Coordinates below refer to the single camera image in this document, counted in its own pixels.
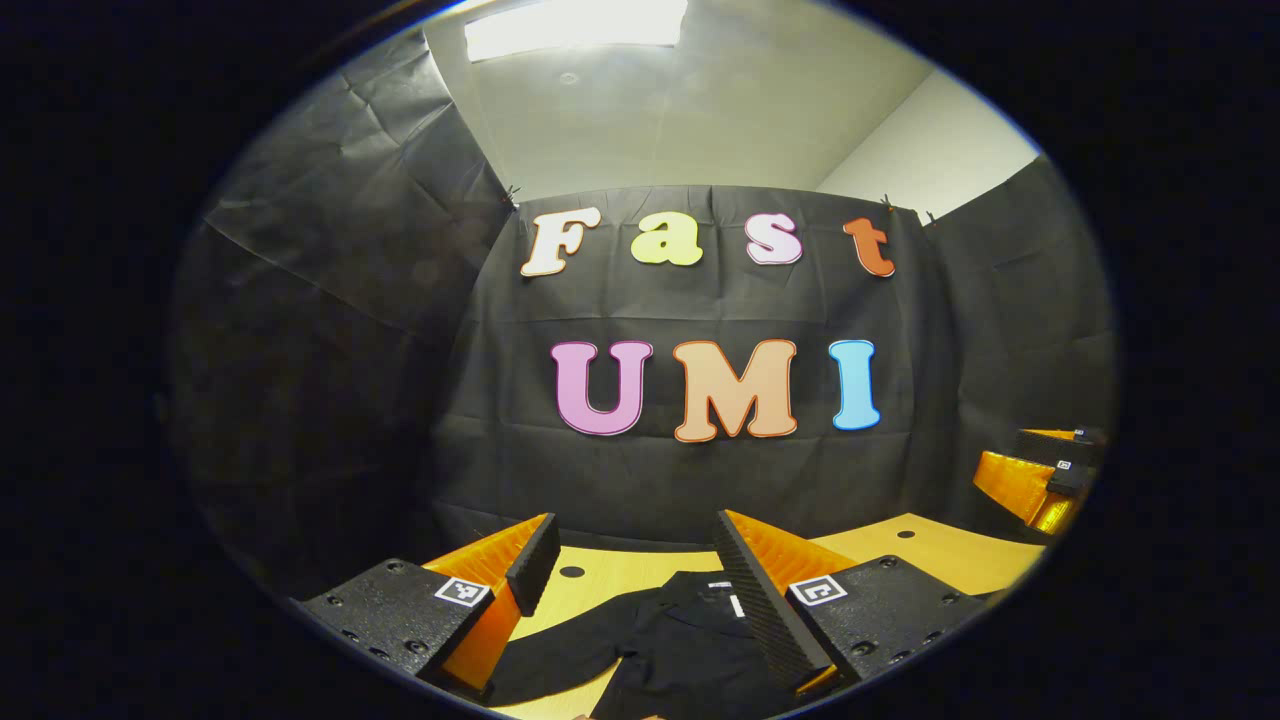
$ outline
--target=white wall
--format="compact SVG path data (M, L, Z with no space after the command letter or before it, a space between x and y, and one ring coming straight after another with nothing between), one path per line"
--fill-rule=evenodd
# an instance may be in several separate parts
M1023 132L952 76L934 69L818 187L920 214L946 213L1039 155Z

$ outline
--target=ceiling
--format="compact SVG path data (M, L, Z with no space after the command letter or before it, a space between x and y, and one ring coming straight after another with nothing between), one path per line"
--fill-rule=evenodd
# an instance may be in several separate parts
M805 0L689 0L676 47L534 50L471 63L463 26L425 24L463 119L516 200L649 184L815 190L932 65Z

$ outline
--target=ceiling light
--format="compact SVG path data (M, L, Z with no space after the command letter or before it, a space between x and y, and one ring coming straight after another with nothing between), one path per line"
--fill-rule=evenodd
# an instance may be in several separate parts
M466 24L472 63L547 47L673 47L689 0L548 0Z

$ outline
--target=black fabric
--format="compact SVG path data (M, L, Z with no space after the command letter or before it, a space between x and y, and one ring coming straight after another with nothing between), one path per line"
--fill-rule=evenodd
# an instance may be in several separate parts
M617 596L512 641L493 674L490 706L558 693L622 662L594 720L756 720L796 706L773 684L724 573L676 573L660 588Z
M598 227L563 272L525 278L532 218L598 208ZM704 255L694 265L652 265L631 256L639 220L680 211L699 223ZM804 245L792 265L755 264L744 222L786 213ZM886 232L896 272L881 278L858 260L845 223L869 218ZM676 345L716 341L742 373L756 343L796 343L791 363L795 433L681 443L685 377ZM612 343L640 340L654 354L644 370L639 423L612 436L581 434L559 418L550 348L588 341L598 357L590 400L617 402ZM840 377L828 347L876 346L877 425L833 427ZM817 192L753 187L640 187L522 202L494 243L460 328L445 379L447 410L425 448L419 498L433 498L439 527L474 539L553 510L566 537L594 547L614 538L630 550L705 548L717 510L730 507L814 537L902 512L938 515L952 502L955 340L941 269L910 210Z
M509 213L420 29L307 92L210 199L177 279L172 439L274 589L445 550L410 480Z
M973 474L983 451L1011 451L1020 428L1111 427L1117 340L1094 236L1043 156L925 234L960 343L955 491L938 519L1047 542L974 488Z

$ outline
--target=black shirt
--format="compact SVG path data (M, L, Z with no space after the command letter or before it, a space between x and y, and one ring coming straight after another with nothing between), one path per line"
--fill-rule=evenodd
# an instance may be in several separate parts
M554 694L621 665L591 711L595 720L760 720L796 706L777 687L723 571L676 573L660 588L614 597L511 642L489 705Z

